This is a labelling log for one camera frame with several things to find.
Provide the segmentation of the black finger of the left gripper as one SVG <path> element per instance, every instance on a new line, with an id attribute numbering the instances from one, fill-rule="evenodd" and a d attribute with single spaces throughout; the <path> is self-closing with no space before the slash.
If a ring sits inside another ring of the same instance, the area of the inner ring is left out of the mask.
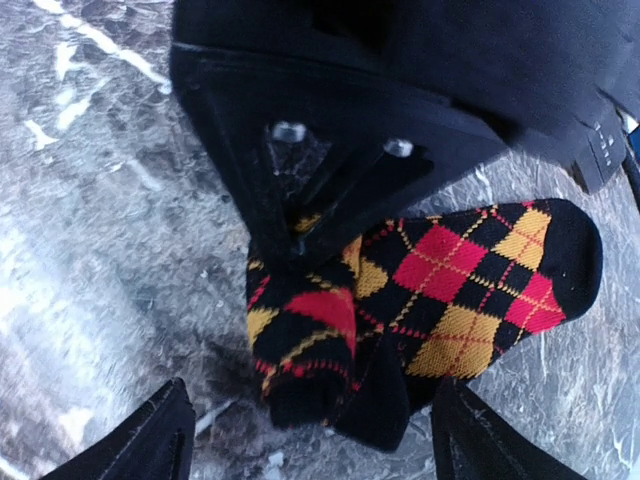
<path id="1" fill-rule="evenodd" d="M 219 72 L 200 52 L 174 44 L 170 78 L 178 103 L 221 176 L 265 264 L 297 272 L 300 260 L 266 149 L 268 114 L 261 87 Z"/>

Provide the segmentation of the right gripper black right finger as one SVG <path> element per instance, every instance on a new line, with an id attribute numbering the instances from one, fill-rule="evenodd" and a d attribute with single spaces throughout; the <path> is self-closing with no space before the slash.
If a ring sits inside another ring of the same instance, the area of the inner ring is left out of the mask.
<path id="1" fill-rule="evenodd" d="M 439 479 L 570 479 L 584 477 L 528 441 L 466 384 L 442 381 L 431 424 Z"/>

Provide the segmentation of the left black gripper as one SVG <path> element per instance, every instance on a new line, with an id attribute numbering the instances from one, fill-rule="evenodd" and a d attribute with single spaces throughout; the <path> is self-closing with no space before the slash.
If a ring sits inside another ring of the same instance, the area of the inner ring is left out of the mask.
<path id="1" fill-rule="evenodd" d="M 324 260 L 505 147 L 600 190 L 639 114 L 639 5 L 178 1 L 171 77 L 196 120 L 328 136 L 289 249 Z"/>

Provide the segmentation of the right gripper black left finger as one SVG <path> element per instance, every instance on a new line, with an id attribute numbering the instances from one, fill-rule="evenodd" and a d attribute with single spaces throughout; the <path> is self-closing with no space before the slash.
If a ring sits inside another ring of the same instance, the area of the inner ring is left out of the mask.
<path id="1" fill-rule="evenodd" d="M 111 433 L 42 480 L 187 480 L 195 411 L 180 378 L 167 381 Z"/>

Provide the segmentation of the argyle black red orange sock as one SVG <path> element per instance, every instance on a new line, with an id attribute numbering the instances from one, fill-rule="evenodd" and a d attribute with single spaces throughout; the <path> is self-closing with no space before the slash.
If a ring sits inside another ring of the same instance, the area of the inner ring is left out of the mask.
<path id="1" fill-rule="evenodd" d="M 564 199 L 389 219 L 308 273 L 251 253 L 260 396 L 277 428 L 321 424 L 394 451 L 444 379 L 474 379 L 582 316 L 602 269 L 595 223 Z"/>

